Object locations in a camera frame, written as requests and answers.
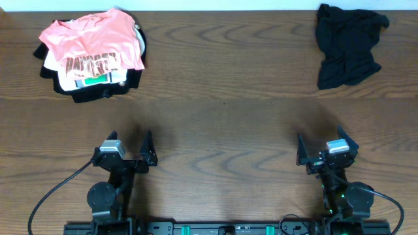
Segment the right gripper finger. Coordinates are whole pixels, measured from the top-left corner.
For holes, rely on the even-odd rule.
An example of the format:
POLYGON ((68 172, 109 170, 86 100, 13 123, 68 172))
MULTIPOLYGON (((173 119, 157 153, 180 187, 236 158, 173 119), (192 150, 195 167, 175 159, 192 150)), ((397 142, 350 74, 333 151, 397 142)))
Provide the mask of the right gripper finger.
POLYGON ((305 165, 308 162, 308 152, 306 150, 306 146, 304 144, 302 135, 297 134, 297 138, 298 138, 298 148, 297 148, 296 164, 300 166, 300 165, 305 165))
POLYGON ((337 133, 340 139, 344 139, 350 151, 358 150, 359 145, 343 130, 341 126, 337 127, 337 133))

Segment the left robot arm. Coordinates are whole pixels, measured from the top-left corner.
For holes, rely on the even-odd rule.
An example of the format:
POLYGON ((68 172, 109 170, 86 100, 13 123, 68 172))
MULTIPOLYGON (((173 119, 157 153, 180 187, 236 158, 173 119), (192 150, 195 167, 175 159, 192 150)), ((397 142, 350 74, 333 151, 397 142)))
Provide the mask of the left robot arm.
POLYGON ((108 181, 93 185, 87 202, 92 209, 93 234, 142 234, 144 228, 127 209, 135 176, 147 174, 149 167, 157 166, 158 158, 153 145, 152 132, 148 131, 140 147, 140 158, 126 160, 126 150, 117 132, 94 150, 91 163, 110 173, 108 181))

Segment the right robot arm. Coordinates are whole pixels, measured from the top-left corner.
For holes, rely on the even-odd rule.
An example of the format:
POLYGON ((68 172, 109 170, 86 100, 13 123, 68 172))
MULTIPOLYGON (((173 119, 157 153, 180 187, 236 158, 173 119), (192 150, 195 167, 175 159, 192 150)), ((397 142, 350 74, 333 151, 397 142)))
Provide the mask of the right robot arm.
POLYGON ((346 168, 355 162, 359 145, 338 127, 338 139, 327 142, 326 147, 317 157, 310 157, 298 135, 297 165, 305 166, 308 175, 321 180, 324 207, 330 212, 319 222, 316 233, 364 234, 362 223, 370 217, 374 196, 366 192, 369 185, 349 183, 346 178, 346 168))

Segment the black garment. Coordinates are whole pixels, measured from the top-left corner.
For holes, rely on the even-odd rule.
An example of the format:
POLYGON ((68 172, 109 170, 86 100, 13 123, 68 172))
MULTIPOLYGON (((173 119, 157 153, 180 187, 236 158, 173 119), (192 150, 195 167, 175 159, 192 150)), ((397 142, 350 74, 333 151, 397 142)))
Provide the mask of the black garment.
POLYGON ((320 90, 355 86, 379 72, 372 48, 379 42, 388 17, 372 10, 343 10, 321 4, 317 11, 315 37, 325 59, 317 86, 320 90))

